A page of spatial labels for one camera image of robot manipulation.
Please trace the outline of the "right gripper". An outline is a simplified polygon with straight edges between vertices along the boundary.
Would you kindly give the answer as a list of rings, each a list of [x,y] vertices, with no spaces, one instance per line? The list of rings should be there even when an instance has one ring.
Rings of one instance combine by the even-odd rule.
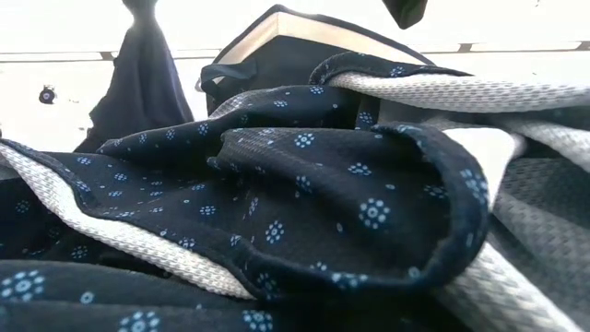
[[[428,0],[383,0],[383,4],[397,26],[406,30],[423,19]]]

